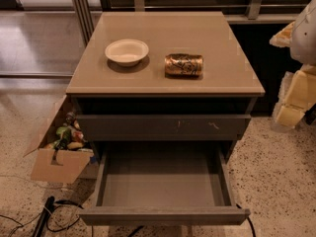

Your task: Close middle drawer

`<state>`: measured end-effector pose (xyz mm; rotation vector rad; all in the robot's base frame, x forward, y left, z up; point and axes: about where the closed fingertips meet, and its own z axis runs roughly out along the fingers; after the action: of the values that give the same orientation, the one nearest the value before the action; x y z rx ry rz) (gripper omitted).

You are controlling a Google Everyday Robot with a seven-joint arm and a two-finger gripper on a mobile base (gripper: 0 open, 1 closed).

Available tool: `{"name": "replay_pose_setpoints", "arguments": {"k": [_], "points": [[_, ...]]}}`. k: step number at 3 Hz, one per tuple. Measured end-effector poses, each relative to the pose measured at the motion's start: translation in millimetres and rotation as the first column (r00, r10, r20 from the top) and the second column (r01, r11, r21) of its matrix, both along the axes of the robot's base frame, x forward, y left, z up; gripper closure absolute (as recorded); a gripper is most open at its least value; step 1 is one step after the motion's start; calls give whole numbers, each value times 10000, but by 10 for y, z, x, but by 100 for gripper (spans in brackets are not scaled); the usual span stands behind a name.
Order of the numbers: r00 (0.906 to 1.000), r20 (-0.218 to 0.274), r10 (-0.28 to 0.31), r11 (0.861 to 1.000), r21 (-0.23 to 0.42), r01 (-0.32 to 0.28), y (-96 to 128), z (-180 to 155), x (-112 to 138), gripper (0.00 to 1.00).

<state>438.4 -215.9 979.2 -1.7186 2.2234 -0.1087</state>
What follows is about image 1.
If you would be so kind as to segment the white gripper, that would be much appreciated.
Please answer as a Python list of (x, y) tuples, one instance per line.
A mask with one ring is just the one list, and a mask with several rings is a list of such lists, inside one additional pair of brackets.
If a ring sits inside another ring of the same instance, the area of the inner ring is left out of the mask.
[[(289, 23), (270, 39), (276, 47), (290, 47), (294, 23)], [(305, 113), (316, 104), (316, 66), (303, 64), (290, 82), (282, 103), (276, 103), (273, 111), (275, 123), (294, 128)]]

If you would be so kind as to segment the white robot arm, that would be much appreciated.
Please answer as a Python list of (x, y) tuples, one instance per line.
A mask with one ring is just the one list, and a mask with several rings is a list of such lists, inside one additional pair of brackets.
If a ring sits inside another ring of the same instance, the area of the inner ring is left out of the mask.
[(270, 44), (288, 47), (290, 57), (302, 64), (294, 74), (283, 77), (273, 112), (277, 125), (295, 128), (316, 104), (316, 0), (272, 36)]

